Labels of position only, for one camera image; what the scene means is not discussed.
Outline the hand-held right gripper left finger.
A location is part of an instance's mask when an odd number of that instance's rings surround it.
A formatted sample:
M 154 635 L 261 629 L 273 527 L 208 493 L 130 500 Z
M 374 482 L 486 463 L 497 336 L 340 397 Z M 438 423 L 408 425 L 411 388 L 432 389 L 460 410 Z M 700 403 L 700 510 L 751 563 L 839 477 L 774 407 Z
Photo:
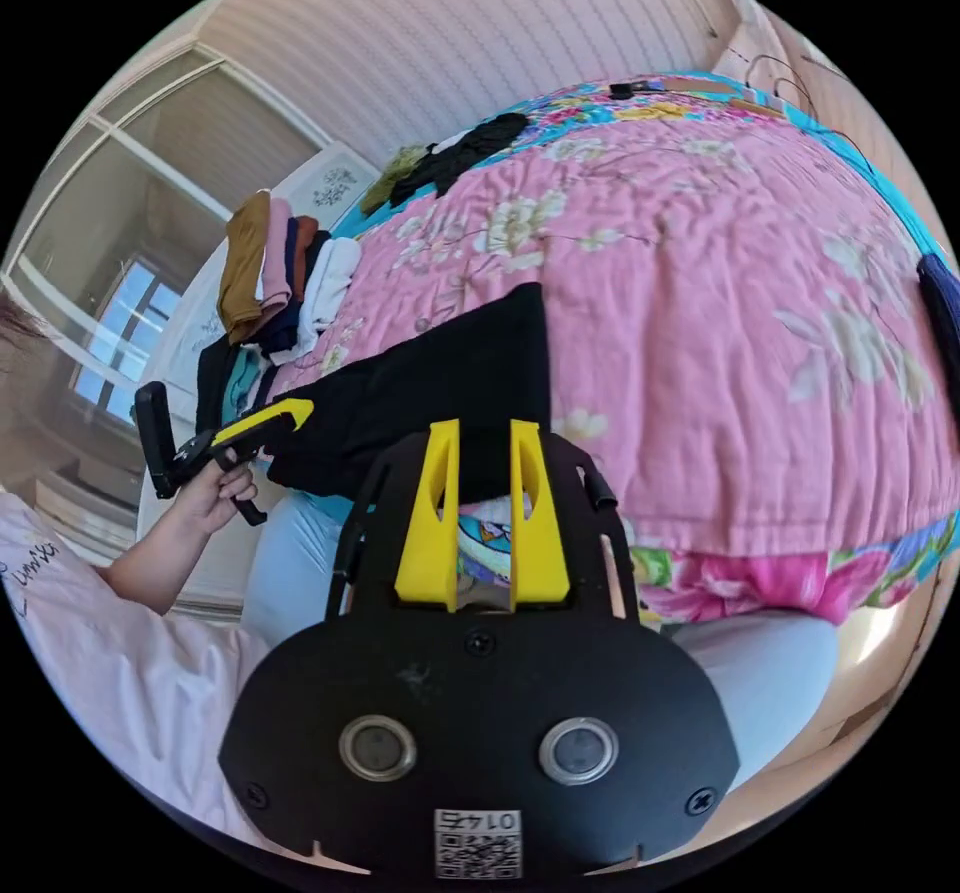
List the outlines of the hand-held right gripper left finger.
M 406 604 L 457 610 L 460 424 L 434 423 L 394 581 Z

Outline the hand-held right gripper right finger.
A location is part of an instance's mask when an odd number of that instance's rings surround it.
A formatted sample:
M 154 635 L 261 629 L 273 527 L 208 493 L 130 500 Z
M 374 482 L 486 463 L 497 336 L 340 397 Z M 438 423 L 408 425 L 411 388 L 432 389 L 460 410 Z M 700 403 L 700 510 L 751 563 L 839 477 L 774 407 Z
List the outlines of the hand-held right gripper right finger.
M 510 609 L 563 604 L 568 572 L 547 461 L 535 423 L 510 422 Z

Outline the person's left hand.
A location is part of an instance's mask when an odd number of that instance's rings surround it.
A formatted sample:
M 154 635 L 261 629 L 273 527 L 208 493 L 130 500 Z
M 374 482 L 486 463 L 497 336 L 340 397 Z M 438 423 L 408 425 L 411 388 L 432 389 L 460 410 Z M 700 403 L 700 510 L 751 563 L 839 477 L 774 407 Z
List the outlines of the person's left hand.
M 178 493 L 170 510 L 174 528 L 184 537 L 210 537 L 256 495 L 252 469 L 227 447 Z

